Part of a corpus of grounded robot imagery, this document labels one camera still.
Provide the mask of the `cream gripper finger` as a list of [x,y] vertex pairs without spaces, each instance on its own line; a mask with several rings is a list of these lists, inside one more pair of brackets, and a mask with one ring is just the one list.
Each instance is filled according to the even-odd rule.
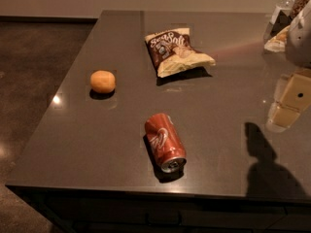
[[298,112],[305,111],[311,105],[310,69],[299,69],[290,76],[280,103]]
[[273,103],[268,113],[268,126],[276,129],[287,129],[299,118],[300,113]]

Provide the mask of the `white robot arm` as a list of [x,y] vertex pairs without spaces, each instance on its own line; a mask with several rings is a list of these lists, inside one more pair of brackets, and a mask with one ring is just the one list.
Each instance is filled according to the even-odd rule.
[[311,1],[290,24],[285,54],[296,70],[276,84],[266,123],[272,132],[284,132],[311,106]]

